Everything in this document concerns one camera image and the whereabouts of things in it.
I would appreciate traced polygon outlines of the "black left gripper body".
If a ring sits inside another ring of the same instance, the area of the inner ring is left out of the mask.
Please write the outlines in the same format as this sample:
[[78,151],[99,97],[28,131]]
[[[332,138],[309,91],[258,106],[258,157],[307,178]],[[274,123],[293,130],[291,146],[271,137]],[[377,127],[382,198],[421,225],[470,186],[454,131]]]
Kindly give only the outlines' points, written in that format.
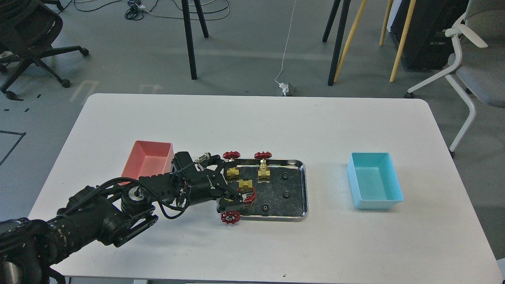
[[225,161],[219,155],[210,156],[197,170],[187,151],[175,153],[172,160],[170,201],[175,198],[181,206],[186,199],[188,205],[216,200],[217,207],[224,207],[223,196],[227,185],[221,173]]

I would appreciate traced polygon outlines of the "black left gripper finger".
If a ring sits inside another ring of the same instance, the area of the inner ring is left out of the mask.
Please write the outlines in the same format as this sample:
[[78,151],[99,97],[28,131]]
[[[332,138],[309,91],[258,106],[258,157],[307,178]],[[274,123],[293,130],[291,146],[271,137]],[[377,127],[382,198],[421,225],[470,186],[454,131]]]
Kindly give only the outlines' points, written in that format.
[[217,212],[238,211],[253,203],[253,189],[238,189],[238,195],[232,195],[228,192],[217,199]]
[[215,172],[226,174],[227,169],[236,167],[238,162],[238,160],[224,160],[222,158],[218,158],[216,161]]

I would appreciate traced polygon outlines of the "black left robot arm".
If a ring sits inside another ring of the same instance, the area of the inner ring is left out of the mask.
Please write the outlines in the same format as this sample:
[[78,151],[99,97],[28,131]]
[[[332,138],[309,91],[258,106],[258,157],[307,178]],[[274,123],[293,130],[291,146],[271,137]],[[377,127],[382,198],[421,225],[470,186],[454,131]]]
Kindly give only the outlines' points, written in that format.
[[175,219],[189,206],[217,201],[222,221],[238,222],[239,210],[254,202],[256,191],[251,181],[229,185],[230,172],[238,173],[237,157],[235,152],[225,153],[223,159],[204,153],[193,161],[188,152],[178,152],[167,173],[86,186],[49,221],[2,221],[1,283],[48,284],[52,278],[64,284],[65,277],[52,265],[93,241],[126,244],[157,222],[154,203],[164,217]]

